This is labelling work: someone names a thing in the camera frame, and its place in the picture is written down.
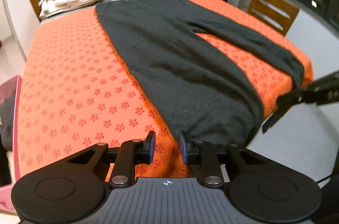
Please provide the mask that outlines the near wooden chair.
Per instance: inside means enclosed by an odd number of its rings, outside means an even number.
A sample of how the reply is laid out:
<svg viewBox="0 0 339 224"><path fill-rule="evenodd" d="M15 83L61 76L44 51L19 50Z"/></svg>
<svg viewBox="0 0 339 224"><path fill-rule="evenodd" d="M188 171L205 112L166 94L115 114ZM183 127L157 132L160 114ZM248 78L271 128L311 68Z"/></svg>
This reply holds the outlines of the near wooden chair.
<svg viewBox="0 0 339 224"><path fill-rule="evenodd" d="M299 8L286 0L251 0L247 13L286 36Z"/></svg>

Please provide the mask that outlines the orange floral table mat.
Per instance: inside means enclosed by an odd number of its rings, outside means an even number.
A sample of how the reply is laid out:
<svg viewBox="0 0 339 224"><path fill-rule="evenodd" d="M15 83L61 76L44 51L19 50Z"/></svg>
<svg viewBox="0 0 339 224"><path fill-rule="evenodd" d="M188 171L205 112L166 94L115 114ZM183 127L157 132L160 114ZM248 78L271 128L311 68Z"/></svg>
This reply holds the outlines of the orange floral table mat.
<svg viewBox="0 0 339 224"><path fill-rule="evenodd" d="M156 133L153 163L137 176L189 175L176 141L99 25L94 8L39 26L18 107L16 159L24 176L106 142L120 146Z"/></svg>

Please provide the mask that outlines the dark grey sweatpants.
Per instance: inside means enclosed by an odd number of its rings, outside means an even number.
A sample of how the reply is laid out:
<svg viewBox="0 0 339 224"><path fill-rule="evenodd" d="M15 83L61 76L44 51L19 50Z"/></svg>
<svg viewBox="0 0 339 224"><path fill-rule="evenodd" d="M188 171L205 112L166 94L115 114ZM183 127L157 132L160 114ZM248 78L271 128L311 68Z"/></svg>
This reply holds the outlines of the dark grey sweatpants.
<svg viewBox="0 0 339 224"><path fill-rule="evenodd" d="M245 73L202 38L210 33L302 84L304 68L287 49L189 0L119 0L96 6L113 47L174 138L248 144L264 105Z"/></svg>

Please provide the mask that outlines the purple laundry basket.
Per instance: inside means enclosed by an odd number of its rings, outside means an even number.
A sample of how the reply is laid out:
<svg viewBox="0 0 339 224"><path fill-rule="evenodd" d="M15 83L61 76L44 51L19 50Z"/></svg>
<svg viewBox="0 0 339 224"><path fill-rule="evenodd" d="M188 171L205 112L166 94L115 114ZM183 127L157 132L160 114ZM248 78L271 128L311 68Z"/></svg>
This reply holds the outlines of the purple laundry basket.
<svg viewBox="0 0 339 224"><path fill-rule="evenodd" d="M18 109L22 78L1 84L1 211L15 213L11 190L20 178L18 161Z"/></svg>

